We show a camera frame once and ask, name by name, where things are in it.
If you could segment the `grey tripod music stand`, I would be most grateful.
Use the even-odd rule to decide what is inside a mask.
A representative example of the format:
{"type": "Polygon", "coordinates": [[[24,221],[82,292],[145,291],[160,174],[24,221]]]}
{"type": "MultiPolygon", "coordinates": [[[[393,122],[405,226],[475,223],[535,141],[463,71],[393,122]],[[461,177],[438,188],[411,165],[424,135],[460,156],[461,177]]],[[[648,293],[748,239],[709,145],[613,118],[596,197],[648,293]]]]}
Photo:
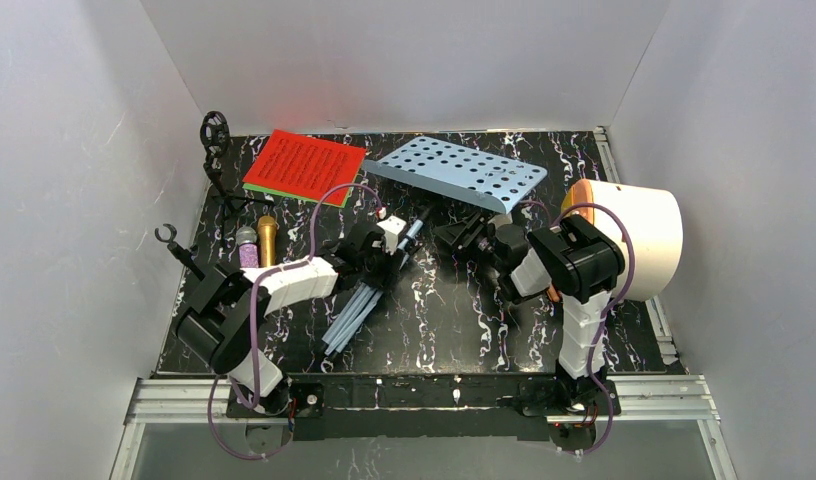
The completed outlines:
{"type": "MultiPolygon", "coordinates": [[[[509,214],[544,178],[547,170],[522,161],[493,155],[443,140],[419,136],[379,160],[364,160],[362,170],[494,212],[509,214]]],[[[397,262],[401,269],[416,237],[428,220],[410,223],[398,237],[397,262]]],[[[327,331],[327,356],[341,352],[384,294],[384,287],[360,287],[347,311],[341,312],[337,327],[327,331]]]]}

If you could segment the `green sheet music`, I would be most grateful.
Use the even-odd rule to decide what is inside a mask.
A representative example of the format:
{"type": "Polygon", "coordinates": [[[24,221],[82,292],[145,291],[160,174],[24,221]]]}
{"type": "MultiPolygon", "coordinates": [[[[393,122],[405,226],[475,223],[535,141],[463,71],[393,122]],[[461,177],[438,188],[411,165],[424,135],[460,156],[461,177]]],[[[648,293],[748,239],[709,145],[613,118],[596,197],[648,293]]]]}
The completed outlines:
{"type": "MultiPolygon", "coordinates": [[[[311,203],[317,203],[320,200],[320,198],[317,196],[315,197],[303,196],[299,194],[273,190],[250,183],[244,183],[243,188],[250,192],[262,193],[264,195],[268,195],[271,197],[292,198],[311,203]]],[[[348,197],[352,193],[352,191],[353,189],[350,188],[342,193],[333,193],[323,202],[323,204],[343,208],[346,205],[348,197]]]]}

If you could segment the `gold microphone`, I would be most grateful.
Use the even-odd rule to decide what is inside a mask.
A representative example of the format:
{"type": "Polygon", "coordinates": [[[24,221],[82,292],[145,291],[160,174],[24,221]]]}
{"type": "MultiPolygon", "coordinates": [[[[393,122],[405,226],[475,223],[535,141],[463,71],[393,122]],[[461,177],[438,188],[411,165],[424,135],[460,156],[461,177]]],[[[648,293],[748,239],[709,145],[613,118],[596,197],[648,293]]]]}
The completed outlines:
{"type": "Polygon", "coordinates": [[[276,262],[276,236],[278,224],[270,215],[261,216],[257,222],[259,239],[259,262],[262,268],[273,266],[276,262]]]}

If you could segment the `red sheet music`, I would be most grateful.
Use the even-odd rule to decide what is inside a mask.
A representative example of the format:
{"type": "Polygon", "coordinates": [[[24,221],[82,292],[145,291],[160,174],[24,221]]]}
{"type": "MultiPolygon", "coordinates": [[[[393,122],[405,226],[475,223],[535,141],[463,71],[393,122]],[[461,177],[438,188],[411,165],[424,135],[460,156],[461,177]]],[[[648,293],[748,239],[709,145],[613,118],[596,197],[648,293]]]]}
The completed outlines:
{"type": "Polygon", "coordinates": [[[243,178],[244,183],[319,197],[354,182],[366,157],[361,147],[275,130],[243,178]]]}

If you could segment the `purple glitter microphone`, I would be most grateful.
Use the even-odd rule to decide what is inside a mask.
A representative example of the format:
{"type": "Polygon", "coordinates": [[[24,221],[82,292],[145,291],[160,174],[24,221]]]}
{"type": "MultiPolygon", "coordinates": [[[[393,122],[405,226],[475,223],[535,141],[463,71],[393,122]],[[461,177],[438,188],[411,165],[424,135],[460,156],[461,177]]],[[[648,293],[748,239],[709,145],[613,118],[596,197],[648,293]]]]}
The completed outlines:
{"type": "Polygon", "coordinates": [[[249,226],[242,226],[235,232],[235,244],[241,268],[260,266],[258,234],[249,226]]]}

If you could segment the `black round-base mic stand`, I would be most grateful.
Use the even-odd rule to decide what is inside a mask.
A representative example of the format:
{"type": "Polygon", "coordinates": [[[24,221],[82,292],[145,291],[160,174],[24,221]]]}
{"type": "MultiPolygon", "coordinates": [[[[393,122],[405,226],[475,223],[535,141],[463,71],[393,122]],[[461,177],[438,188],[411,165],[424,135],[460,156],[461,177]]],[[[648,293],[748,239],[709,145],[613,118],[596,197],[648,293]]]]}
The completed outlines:
{"type": "Polygon", "coordinates": [[[176,227],[169,223],[164,223],[161,227],[154,229],[155,239],[164,244],[168,252],[199,281],[204,280],[205,272],[196,262],[197,249],[195,247],[183,247],[176,240],[177,234],[176,227]]]}

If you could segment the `black tripod mic stand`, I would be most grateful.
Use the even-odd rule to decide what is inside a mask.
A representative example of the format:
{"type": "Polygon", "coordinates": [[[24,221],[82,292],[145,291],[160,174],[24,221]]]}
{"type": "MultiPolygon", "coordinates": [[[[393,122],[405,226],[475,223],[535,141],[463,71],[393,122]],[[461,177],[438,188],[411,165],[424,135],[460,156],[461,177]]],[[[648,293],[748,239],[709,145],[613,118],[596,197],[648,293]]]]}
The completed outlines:
{"type": "Polygon", "coordinates": [[[219,205],[223,221],[236,218],[250,204],[260,204],[268,207],[274,205],[273,200],[236,195],[233,191],[225,188],[222,182],[223,171],[220,163],[231,146],[231,135],[228,121],[221,112],[209,111],[203,117],[199,137],[205,151],[203,170],[211,188],[214,190],[212,199],[219,205]]]}

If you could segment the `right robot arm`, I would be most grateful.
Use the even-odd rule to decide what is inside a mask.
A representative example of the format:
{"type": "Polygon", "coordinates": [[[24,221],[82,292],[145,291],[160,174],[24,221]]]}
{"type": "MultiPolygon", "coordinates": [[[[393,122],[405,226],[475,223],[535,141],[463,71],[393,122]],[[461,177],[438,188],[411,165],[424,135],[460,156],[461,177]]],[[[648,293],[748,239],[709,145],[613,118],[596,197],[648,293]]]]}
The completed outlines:
{"type": "Polygon", "coordinates": [[[573,215],[533,231],[497,225],[480,214],[434,228],[436,244],[498,274],[503,299],[520,303],[554,289],[563,308],[563,341],[550,381],[521,394],[523,411],[571,411],[594,405],[606,377],[606,309],[626,270],[620,248],[586,219],[573,215]]]}

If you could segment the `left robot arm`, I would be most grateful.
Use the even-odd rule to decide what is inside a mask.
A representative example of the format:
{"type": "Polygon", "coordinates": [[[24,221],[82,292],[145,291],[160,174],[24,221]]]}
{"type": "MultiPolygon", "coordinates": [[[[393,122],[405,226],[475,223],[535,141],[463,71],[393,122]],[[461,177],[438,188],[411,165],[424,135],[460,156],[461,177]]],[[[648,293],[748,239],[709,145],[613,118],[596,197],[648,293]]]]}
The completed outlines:
{"type": "Polygon", "coordinates": [[[199,283],[172,322],[174,335],[218,374],[227,376],[240,402],[264,407],[284,379],[258,345],[265,317],[300,302],[350,290],[350,304],[327,331],[327,351],[344,345],[347,328],[372,300],[392,285],[423,226],[391,216],[355,225],[350,234],[313,255],[266,268],[217,263],[196,273],[199,283]]]}

